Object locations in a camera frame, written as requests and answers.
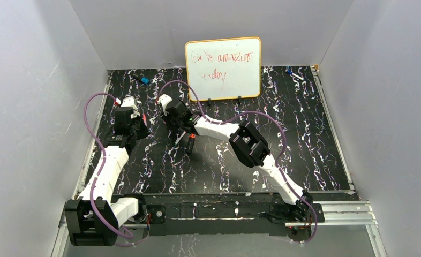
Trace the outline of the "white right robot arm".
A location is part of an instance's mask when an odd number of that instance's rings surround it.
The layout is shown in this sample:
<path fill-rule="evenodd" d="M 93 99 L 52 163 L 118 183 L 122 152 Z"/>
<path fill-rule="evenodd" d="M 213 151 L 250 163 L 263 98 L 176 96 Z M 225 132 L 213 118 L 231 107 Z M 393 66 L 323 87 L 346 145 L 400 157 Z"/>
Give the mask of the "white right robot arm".
<path fill-rule="evenodd" d="M 193 113 L 184 102 L 173 100 L 166 94 L 161 95 L 156 103 L 161 107 L 162 119 L 170 127 L 225 141 L 231 145 L 241 164 L 259 171 L 277 190 L 287 208 L 271 214 L 271 217 L 318 224 L 312 196 L 283 171 L 267 140 L 252 122 L 245 120 L 236 124 Z"/>

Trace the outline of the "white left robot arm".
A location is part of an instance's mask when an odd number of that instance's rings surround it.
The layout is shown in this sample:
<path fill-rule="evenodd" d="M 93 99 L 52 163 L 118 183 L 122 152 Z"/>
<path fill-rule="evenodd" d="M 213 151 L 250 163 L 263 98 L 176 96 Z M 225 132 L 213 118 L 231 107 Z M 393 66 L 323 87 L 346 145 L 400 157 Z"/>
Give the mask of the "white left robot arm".
<path fill-rule="evenodd" d="M 65 204 L 65 218 L 73 246 L 113 246 L 127 221 L 145 221 L 148 216 L 144 199 L 121 196 L 113 192 L 122 169 L 127 164 L 137 141 L 148 136 L 145 115 L 133 96 L 116 100 L 114 128 L 98 145 L 102 155 L 91 179 L 76 199 Z"/>

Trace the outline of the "white green-tipped pen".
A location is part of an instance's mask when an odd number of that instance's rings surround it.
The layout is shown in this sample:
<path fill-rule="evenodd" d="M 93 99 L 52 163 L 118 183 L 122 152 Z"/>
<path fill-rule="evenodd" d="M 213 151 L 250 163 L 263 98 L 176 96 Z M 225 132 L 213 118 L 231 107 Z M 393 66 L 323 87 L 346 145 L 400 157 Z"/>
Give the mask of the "white green-tipped pen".
<path fill-rule="evenodd" d="M 186 135 L 186 132 L 185 131 L 183 131 L 179 136 L 178 136 L 178 138 L 176 139 L 176 141 L 175 141 L 175 146 L 177 146 L 178 144 L 179 144 L 179 142 L 183 139 L 183 137 Z"/>

